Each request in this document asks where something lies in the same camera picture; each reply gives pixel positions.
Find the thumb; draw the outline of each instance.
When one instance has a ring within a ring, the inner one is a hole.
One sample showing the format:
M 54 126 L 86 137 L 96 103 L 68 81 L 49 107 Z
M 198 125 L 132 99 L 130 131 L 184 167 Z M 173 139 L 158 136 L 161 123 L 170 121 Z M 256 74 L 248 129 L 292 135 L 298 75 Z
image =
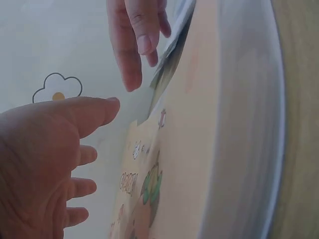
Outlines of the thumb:
M 138 50 L 141 55 L 155 51 L 160 38 L 157 0 L 125 0 Z

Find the table surface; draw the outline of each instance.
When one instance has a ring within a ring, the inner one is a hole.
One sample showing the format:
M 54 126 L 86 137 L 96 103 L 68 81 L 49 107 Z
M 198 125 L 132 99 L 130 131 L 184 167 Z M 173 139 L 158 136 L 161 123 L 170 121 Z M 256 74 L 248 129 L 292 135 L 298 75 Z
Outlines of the table surface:
M 319 1 L 273 0 L 287 102 L 285 162 L 269 239 L 319 238 Z

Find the green cartoon character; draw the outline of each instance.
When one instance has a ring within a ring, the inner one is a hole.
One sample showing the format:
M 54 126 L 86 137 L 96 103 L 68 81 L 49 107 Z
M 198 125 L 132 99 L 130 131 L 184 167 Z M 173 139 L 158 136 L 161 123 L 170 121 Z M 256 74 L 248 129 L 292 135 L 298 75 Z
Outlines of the green cartoon character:
M 159 172 L 157 162 L 145 177 L 140 199 L 126 227 L 125 239 L 149 239 L 149 230 L 159 207 L 161 179 L 162 171 Z

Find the finger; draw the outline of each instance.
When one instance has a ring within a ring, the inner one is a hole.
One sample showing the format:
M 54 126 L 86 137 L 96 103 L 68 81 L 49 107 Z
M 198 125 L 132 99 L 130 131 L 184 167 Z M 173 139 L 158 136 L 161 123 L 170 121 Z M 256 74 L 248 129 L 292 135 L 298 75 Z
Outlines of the finger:
M 151 67 L 154 67 L 157 65 L 157 63 L 159 61 L 158 52 L 155 50 L 151 54 L 147 55 L 146 58 L 149 62 L 149 65 Z
M 157 0 L 125 0 L 126 10 L 133 27 L 138 51 L 148 55 L 155 51 L 160 39 Z
M 64 227 L 76 226 L 89 217 L 89 212 L 85 208 L 67 208 L 66 216 L 64 219 Z
M 171 27 L 167 19 L 166 11 L 162 11 L 159 13 L 159 28 L 161 33 L 166 37 L 170 37 L 171 35 Z
M 142 83 L 142 64 L 124 0 L 107 1 L 110 40 L 123 83 L 131 92 Z
M 91 146 L 80 145 L 80 155 L 79 165 L 85 165 L 94 162 L 98 157 L 98 152 Z
M 91 179 L 71 178 L 68 187 L 67 200 L 85 197 L 94 193 L 96 189 L 96 183 Z
M 48 106 L 56 108 L 58 114 L 78 129 L 80 138 L 84 138 L 98 127 L 110 123 L 120 109 L 120 102 L 116 98 L 75 97 Z
M 159 29 L 165 37 L 170 37 L 171 28 L 165 11 L 167 0 L 158 0 Z

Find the hand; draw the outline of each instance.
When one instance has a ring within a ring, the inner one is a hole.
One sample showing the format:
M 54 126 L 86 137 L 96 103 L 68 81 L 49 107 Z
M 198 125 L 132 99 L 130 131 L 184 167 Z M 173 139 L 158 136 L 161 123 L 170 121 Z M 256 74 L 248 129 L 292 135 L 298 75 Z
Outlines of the hand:
M 142 83 L 140 54 L 155 66 L 160 31 L 165 37 L 171 34 L 166 0 L 107 0 L 107 8 L 114 54 L 124 85 L 131 92 Z
M 71 178 L 97 158 L 80 138 L 111 122 L 119 107 L 116 98 L 77 97 L 0 114 L 2 239 L 62 239 L 65 227 L 88 218 L 86 209 L 66 207 L 96 190 L 92 180 Z

